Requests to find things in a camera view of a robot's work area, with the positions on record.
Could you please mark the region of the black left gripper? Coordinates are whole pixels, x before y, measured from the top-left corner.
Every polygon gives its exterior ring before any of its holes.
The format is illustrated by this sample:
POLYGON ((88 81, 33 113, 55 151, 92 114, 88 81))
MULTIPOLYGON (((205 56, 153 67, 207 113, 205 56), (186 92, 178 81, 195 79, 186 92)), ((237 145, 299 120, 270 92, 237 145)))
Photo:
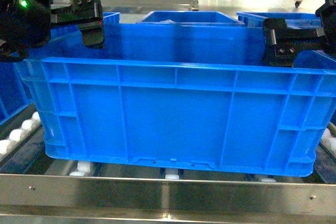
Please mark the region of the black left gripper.
POLYGON ((51 28, 78 25, 82 44, 104 49, 103 11, 100 0, 74 0, 71 5, 51 10, 51 28))

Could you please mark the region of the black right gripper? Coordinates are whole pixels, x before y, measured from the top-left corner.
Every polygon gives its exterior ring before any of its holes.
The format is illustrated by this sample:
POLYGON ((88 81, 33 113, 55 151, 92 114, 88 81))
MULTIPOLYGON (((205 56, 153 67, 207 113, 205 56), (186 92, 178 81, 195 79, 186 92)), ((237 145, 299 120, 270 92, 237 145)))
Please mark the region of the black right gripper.
POLYGON ((271 67, 293 67, 298 56, 295 51, 323 50, 328 46, 322 28, 295 29, 283 18, 263 21, 265 53, 262 64, 271 67))

